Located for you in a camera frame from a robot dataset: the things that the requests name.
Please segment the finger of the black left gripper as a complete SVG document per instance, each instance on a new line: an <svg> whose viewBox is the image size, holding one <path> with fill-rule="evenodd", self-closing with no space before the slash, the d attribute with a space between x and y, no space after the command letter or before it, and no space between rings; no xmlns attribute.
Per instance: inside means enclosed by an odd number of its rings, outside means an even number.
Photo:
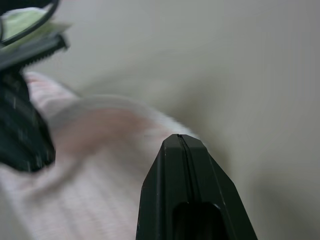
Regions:
<svg viewBox="0 0 320 240"><path fill-rule="evenodd" d="M67 50L68 42L60 33L31 40L16 49L0 52L0 70L23 68L35 62L42 61L60 50Z"/></svg>
<svg viewBox="0 0 320 240"><path fill-rule="evenodd" d="M19 172L36 173L55 162L46 121L30 100L19 71L0 74L0 162Z"/></svg>

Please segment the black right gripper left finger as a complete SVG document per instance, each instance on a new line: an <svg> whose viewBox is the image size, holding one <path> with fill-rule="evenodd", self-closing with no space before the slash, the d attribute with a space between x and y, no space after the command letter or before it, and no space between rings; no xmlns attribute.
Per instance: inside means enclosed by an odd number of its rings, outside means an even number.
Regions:
<svg viewBox="0 0 320 240"><path fill-rule="evenodd" d="M196 238L189 140L194 137L172 134L162 142L141 187L136 239Z"/></svg>

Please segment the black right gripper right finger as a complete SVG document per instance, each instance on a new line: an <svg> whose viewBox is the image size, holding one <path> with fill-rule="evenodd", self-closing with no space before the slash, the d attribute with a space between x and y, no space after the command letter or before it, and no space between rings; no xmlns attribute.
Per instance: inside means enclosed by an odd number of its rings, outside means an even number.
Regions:
<svg viewBox="0 0 320 240"><path fill-rule="evenodd" d="M195 196L213 205L214 225L228 240L256 240L257 236L235 184L211 157L205 145L194 137L181 135L190 155L189 169Z"/></svg>

